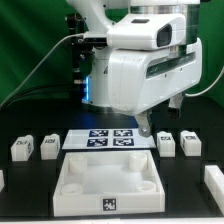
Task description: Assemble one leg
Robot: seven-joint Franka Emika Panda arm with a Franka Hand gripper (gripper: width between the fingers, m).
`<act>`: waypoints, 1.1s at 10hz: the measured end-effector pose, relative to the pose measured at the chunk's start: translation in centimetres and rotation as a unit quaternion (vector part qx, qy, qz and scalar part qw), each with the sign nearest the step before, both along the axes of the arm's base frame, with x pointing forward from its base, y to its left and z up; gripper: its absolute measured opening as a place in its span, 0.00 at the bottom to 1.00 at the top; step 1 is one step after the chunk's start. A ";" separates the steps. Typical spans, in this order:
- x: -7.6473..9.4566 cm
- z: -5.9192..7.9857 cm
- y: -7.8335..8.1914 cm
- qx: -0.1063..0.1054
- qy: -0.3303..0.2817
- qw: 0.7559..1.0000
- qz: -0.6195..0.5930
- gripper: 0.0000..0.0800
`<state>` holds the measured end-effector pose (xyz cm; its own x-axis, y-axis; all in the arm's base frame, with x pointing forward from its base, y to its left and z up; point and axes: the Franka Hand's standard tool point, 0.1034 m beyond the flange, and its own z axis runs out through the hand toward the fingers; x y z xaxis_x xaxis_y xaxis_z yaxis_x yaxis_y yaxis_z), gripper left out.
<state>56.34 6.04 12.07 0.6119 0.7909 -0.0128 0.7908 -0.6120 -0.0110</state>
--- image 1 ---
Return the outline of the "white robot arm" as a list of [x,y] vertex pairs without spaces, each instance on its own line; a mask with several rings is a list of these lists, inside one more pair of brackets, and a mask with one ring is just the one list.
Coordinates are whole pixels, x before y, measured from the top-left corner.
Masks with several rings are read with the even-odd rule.
[[87,31],[78,43],[93,52],[88,104],[133,116],[151,135],[151,109],[199,83],[200,0],[66,0]]

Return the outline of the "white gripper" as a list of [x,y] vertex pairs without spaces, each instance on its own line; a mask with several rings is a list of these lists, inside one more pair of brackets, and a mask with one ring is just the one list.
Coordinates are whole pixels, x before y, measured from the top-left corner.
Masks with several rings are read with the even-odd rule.
[[116,49],[109,58],[109,103],[117,112],[136,115],[139,135],[145,138],[151,136],[151,118],[146,110],[170,98],[168,114],[171,119],[178,119],[184,99],[181,92],[198,84],[201,78],[200,39],[186,47],[184,56],[173,59],[168,56],[168,49],[150,52]]

